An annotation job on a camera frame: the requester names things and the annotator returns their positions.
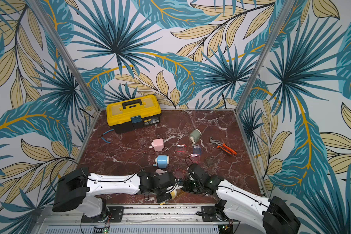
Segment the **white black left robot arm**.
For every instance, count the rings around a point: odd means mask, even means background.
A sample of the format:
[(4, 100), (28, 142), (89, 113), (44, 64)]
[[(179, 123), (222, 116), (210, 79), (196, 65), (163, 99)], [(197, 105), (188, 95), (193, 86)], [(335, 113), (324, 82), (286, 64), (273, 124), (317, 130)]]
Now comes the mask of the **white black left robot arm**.
[(154, 195), (161, 202), (173, 199), (183, 182), (169, 171), (163, 173), (141, 170), (131, 175), (99, 175), (87, 167), (76, 169), (57, 182), (52, 211), (64, 213), (78, 210), (88, 218), (107, 213), (106, 201), (100, 195)]

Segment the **green pencil sharpener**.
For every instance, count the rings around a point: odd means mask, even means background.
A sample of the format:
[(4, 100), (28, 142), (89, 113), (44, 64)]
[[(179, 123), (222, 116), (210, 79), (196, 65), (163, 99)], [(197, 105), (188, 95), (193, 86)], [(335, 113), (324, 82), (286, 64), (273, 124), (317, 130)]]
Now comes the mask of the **green pencil sharpener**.
[(199, 139), (201, 137), (201, 131), (199, 129), (195, 129), (190, 135), (189, 135), (189, 139), (192, 143), (192, 146), (195, 146)]

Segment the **pink transparent tray back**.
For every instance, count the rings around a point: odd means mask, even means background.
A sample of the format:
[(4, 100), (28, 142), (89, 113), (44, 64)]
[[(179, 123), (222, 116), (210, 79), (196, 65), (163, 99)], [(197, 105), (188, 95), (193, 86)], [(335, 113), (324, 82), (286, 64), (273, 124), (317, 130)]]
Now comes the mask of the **pink transparent tray back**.
[(178, 153), (178, 154), (183, 154), (183, 153), (185, 153), (187, 151), (187, 149), (186, 149), (186, 145), (185, 144), (178, 144), (177, 146), (176, 146), (176, 152)]

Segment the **pink transparent tray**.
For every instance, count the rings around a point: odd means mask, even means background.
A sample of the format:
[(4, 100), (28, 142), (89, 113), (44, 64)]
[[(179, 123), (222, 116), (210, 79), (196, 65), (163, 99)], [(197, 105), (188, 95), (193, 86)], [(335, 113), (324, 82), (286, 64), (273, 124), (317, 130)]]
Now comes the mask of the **pink transparent tray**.
[(176, 170), (174, 171), (174, 177), (177, 179), (185, 179), (186, 171), (180, 168), (176, 168)]
[(199, 154), (191, 154), (189, 156), (191, 159), (192, 163), (199, 163), (200, 162), (200, 155)]
[(183, 153), (185, 153), (187, 151), (187, 149), (186, 149), (186, 145), (185, 144), (178, 144), (177, 146), (176, 146), (176, 152), (178, 153), (178, 154), (183, 154)]

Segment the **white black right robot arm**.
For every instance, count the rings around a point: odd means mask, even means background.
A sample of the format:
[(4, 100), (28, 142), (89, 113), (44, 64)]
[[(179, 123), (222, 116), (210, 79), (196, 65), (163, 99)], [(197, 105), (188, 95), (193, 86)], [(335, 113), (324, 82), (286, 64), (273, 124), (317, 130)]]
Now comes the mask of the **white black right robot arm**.
[(187, 168), (189, 177), (179, 185), (187, 193), (215, 196), (216, 214), (223, 218), (242, 221), (264, 234), (297, 234), (301, 222), (286, 204), (274, 196), (261, 197), (238, 188), (218, 175), (209, 175), (198, 164)]

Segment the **blue transparent tray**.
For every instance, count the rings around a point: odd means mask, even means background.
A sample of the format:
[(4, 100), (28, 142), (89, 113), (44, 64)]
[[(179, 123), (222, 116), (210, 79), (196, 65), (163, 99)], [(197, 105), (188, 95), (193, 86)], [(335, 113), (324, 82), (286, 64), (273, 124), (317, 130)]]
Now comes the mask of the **blue transparent tray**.
[(200, 155), (202, 154), (202, 148), (199, 145), (193, 146), (193, 154), (194, 155)]

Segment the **orange handled pliers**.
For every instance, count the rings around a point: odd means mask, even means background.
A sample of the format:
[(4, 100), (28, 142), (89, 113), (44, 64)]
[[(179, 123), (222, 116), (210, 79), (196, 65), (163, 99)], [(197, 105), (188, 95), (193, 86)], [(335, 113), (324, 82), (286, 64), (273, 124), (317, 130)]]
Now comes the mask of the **orange handled pliers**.
[(230, 156), (237, 155), (237, 152), (235, 150), (228, 147), (225, 143), (222, 143), (221, 141), (213, 139), (212, 137), (210, 137), (210, 143), (214, 144), (217, 147), (217, 149), (220, 149), (221, 151), (225, 152), (226, 154), (228, 154)]

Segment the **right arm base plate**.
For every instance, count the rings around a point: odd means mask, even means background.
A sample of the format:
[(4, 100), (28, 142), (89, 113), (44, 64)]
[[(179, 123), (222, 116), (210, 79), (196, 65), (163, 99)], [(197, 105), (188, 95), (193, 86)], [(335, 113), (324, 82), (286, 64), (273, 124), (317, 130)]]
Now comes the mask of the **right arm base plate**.
[(202, 206), (201, 213), (203, 222), (222, 222), (222, 219), (218, 216), (217, 207), (215, 206)]

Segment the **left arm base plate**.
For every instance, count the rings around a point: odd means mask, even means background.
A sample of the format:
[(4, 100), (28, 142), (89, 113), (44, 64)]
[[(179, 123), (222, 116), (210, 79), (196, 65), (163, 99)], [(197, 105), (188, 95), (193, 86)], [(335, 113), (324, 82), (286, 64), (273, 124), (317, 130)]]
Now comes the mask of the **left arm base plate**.
[(108, 206), (102, 215), (98, 215), (92, 218), (83, 215), (82, 223), (120, 223), (122, 221), (123, 212), (123, 206)]

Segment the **pink transparent tray middle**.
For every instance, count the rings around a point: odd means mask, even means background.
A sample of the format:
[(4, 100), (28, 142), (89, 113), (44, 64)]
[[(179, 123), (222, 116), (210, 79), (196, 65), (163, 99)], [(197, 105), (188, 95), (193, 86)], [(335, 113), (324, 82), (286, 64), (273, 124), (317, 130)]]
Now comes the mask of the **pink transparent tray middle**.
[(200, 162), (200, 155), (199, 154), (191, 154), (189, 156), (191, 159), (192, 163), (199, 163)]

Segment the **blue pencil sharpener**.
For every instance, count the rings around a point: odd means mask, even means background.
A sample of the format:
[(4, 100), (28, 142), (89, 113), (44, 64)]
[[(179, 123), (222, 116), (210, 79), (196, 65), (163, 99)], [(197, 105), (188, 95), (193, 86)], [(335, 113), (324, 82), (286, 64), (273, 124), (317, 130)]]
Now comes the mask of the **blue pencil sharpener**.
[(158, 167), (160, 169), (165, 169), (169, 165), (169, 157), (166, 155), (159, 155), (155, 159), (155, 164), (153, 166)]

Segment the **yellow transparent tray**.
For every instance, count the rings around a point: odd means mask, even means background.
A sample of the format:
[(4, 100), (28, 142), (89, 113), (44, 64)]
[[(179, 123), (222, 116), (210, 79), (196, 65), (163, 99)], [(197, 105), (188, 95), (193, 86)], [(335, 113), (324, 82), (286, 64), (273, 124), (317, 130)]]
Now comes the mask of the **yellow transparent tray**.
[(183, 195), (184, 193), (185, 192), (183, 190), (177, 189), (175, 195), (176, 195), (176, 197), (179, 197), (179, 196)]

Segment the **aluminium front rail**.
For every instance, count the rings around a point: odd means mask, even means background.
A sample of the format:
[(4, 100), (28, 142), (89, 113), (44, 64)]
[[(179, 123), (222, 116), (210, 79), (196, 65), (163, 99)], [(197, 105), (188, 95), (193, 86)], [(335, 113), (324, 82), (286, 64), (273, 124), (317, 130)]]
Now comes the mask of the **aluminium front rail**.
[(55, 213), (46, 208), (32, 234), (261, 234), (237, 220), (203, 222), (202, 206), (211, 204), (119, 204), (120, 223), (82, 223), (82, 213)]

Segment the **yellow black toolbox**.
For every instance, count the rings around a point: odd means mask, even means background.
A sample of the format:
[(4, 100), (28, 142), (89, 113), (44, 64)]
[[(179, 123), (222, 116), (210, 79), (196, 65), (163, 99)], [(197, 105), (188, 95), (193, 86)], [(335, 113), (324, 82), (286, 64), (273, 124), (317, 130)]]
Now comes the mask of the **yellow black toolbox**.
[(162, 114), (154, 95), (111, 103), (106, 107), (107, 123), (117, 134), (160, 123)]

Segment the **pink transparent tray front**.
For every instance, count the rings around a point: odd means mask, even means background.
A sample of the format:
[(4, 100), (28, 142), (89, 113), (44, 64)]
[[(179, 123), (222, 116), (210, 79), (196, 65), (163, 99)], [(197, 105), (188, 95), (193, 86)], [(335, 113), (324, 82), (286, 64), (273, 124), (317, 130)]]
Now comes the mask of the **pink transparent tray front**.
[(174, 171), (174, 177), (177, 179), (185, 179), (186, 171), (180, 168), (176, 168), (176, 170)]

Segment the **pink sharpener centre back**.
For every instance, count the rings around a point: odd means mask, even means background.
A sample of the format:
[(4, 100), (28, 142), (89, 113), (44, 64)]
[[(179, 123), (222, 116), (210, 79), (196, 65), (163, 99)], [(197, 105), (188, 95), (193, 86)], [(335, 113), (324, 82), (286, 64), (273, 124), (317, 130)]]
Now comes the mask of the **pink sharpener centre back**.
[(162, 151), (164, 148), (164, 141), (162, 138), (154, 139), (149, 146), (150, 149), (154, 149), (155, 152)]

